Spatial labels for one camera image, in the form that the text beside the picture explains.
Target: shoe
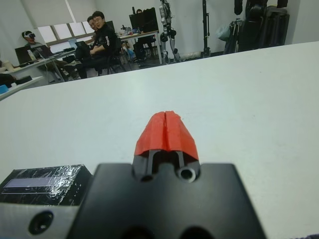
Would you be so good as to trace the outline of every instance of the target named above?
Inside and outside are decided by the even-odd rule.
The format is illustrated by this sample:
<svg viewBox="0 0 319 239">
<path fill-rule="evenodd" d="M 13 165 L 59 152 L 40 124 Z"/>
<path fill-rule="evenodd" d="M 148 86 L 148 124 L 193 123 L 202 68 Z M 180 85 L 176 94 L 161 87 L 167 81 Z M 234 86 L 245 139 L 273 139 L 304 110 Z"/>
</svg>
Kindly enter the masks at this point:
<svg viewBox="0 0 319 239">
<path fill-rule="evenodd" d="M 82 67 L 82 62 L 80 61 L 72 61 L 70 64 L 66 64 L 64 66 L 64 69 L 67 70 L 68 72 L 74 71 L 74 69 L 81 68 Z"/>
</svg>

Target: desk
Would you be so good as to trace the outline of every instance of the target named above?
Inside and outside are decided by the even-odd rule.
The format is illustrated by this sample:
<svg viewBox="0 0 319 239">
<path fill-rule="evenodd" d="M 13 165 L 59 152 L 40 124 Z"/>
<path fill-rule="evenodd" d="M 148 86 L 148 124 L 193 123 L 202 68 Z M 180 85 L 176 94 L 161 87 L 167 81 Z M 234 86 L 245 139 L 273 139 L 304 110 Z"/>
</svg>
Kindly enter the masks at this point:
<svg viewBox="0 0 319 239">
<path fill-rule="evenodd" d="M 21 68 L 16 68 L 15 71 L 12 71 L 12 72 L 11 72 L 11 71 L 5 71 L 5 72 L 3 72 L 3 73 L 4 73 L 4 74 L 17 74 L 17 73 L 21 73 L 21 72 L 23 72 L 23 71 L 30 70 L 30 69 L 33 68 L 33 67 L 38 67 L 38 66 L 42 66 L 42 65 L 45 65 L 45 64 L 47 64 L 47 63 L 50 63 L 50 62 L 54 62 L 53 59 L 56 60 L 56 59 L 59 59 L 59 58 L 62 58 L 62 57 L 71 55 L 71 54 L 73 54 L 74 52 L 75 52 L 75 50 L 69 51 L 69 52 L 64 52 L 64 53 L 58 54 L 58 55 L 56 55 L 56 56 L 52 56 L 52 57 L 50 57 L 50 58 L 40 60 L 40 61 L 38 61 L 38 62 L 36 62 L 36 63 L 31 64 L 31 65 L 28 65 L 28 66 L 25 66 L 25 67 L 21 67 Z M 59 76 L 61 77 L 61 80 L 64 81 L 64 80 L 63 80 L 63 77 L 60 75 L 60 73 L 59 73 L 58 70 L 57 70 L 57 72 L 58 72 Z"/>
<path fill-rule="evenodd" d="M 162 58 L 161 58 L 159 31 L 150 31 L 150 32 L 146 32 L 146 33 L 136 33 L 136 34 L 129 35 L 129 36 L 120 36 L 119 38 L 121 41 L 126 41 L 126 40 L 136 40 L 136 39 L 139 39 L 141 37 L 153 36 L 153 35 L 155 35 L 155 38 L 156 38 L 155 44 L 158 48 L 159 63 L 162 64 L 163 62 L 162 62 Z"/>
<path fill-rule="evenodd" d="M 318 56 L 296 44 L 20 91 L 0 102 L 0 181 L 132 163 L 151 116 L 174 110 L 201 163 L 236 165 L 268 239 L 318 233 Z"/>
<path fill-rule="evenodd" d="M 2 101 L 3 99 L 13 95 L 14 93 L 21 91 L 25 88 L 27 88 L 28 86 L 31 86 L 35 83 L 37 83 L 38 81 L 42 80 L 43 76 L 39 76 L 39 77 L 35 77 L 33 78 L 31 81 L 26 82 L 24 84 L 21 85 L 17 85 L 17 86 L 12 86 L 11 88 L 9 88 L 9 91 L 3 94 L 0 94 L 0 101 Z"/>
</svg>

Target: robot leg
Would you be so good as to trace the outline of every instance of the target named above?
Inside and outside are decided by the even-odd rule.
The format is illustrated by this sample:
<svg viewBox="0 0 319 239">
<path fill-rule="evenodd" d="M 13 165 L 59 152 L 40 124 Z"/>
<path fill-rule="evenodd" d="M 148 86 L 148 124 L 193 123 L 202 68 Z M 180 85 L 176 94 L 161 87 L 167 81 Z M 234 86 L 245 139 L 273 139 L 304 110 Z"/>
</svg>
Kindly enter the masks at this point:
<svg viewBox="0 0 319 239">
<path fill-rule="evenodd" d="M 161 41 L 163 63 L 167 65 L 169 64 L 168 52 L 166 51 L 166 42 L 168 41 L 168 37 L 166 36 L 164 32 L 160 35 L 160 41 Z"/>
<path fill-rule="evenodd" d="M 173 52 L 175 61 L 180 62 L 180 55 L 179 55 L 178 49 L 175 48 L 175 38 L 170 37 L 169 42 L 170 42 L 171 51 Z"/>
</svg>

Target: vr headset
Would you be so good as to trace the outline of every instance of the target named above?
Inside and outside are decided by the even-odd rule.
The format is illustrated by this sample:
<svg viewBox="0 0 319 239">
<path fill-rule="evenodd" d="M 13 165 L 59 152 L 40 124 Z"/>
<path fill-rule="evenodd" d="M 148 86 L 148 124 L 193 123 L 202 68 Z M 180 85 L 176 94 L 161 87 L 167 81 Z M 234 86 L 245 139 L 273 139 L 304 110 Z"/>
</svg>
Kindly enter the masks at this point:
<svg viewBox="0 0 319 239">
<path fill-rule="evenodd" d="M 24 33 L 23 33 L 23 37 L 29 37 L 29 38 L 32 38 L 32 39 L 34 39 L 35 38 L 35 34 L 33 33 L 33 32 L 30 32 L 29 34 L 27 34 L 27 32 L 28 31 L 25 31 Z"/>
</svg>

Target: blue object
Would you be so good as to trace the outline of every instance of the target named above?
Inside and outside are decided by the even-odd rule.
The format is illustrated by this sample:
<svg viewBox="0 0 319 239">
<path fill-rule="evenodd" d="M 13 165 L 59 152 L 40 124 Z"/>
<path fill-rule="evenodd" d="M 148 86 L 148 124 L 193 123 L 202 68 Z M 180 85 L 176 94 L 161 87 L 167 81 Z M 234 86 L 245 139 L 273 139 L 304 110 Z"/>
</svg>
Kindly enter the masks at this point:
<svg viewBox="0 0 319 239">
<path fill-rule="evenodd" d="M 8 92 L 8 91 L 9 91 L 9 89 L 6 85 L 0 86 L 0 94 L 3 94 L 3 93 Z"/>
</svg>

